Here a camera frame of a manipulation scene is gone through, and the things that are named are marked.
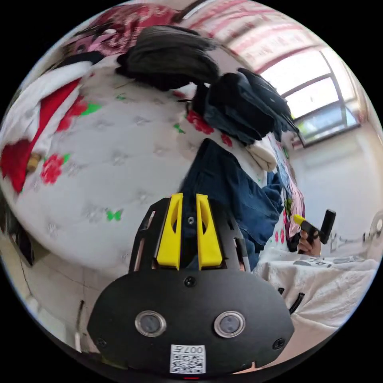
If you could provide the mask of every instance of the white cloth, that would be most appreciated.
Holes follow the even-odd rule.
[[[0,131],[0,151],[21,139],[32,141],[39,127],[40,101],[66,84],[90,75],[90,62],[79,62],[43,74],[30,84],[9,109]],[[80,85],[58,108],[36,142],[33,151],[45,156],[60,120],[79,95]]]
[[[294,358],[340,328],[357,308],[379,266],[373,259],[344,264],[333,261],[314,260],[270,248],[261,252],[254,273],[275,289],[284,288],[282,297],[288,308],[299,293],[305,294],[291,315],[295,329],[291,340],[281,355],[266,367]]]
[[[272,172],[276,168],[276,157],[268,138],[255,141],[254,144],[246,147],[254,161],[267,172]]]

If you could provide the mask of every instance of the black strap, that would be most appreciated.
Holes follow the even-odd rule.
[[[290,315],[293,314],[295,312],[295,310],[298,308],[298,306],[302,303],[303,298],[304,298],[304,293],[300,292],[298,294],[298,298],[296,299],[296,301],[292,304],[292,306],[289,309]]]

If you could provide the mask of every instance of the screw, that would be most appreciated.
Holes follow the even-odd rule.
[[[188,276],[185,279],[184,284],[186,287],[194,287],[197,284],[197,281],[195,280],[193,276]]]
[[[106,341],[104,339],[102,339],[102,338],[98,338],[96,343],[97,343],[98,346],[103,347],[103,348],[107,346]]]
[[[279,349],[281,349],[281,348],[284,346],[284,344],[285,344],[285,340],[284,340],[283,338],[279,338],[279,339],[277,339],[277,340],[273,343],[272,348],[273,348],[274,350],[279,350]]]

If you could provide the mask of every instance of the black device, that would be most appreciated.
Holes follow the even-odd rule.
[[[307,241],[310,245],[314,243],[314,240],[319,237],[319,240],[324,245],[328,242],[332,227],[334,225],[336,213],[332,210],[327,209],[323,218],[321,229],[317,229],[315,226],[310,224],[305,218],[300,215],[294,215],[294,221],[300,225],[302,230],[308,234]]]
[[[110,364],[172,378],[274,361],[294,332],[290,313],[280,293],[250,272],[231,212],[197,195],[199,267],[191,270],[180,267],[181,211],[181,194],[149,208],[128,274],[96,301],[91,339]]]

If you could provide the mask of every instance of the button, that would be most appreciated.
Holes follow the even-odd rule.
[[[148,337],[156,337],[166,330],[165,318],[155,311],[142,311],[134,321],[137,331]]]
[[[221,322],[219,323],[219,326],[223,332],[226,334],[233,334],[236,331],[238,331],[240,327],[239,319],[234,315],[228,315],[224,317]]]
[[[148,332],[150,334],[154,334],[161,327],[160,320],[156,316],[151,315],[151,314],[144,315],[141,318],[140,324],[141,324],[142,329],[145,332]]]
[[[222,338],[233,338],[245,328],[245,318],[236,311],[226,311],[214,321],[214,331]]]

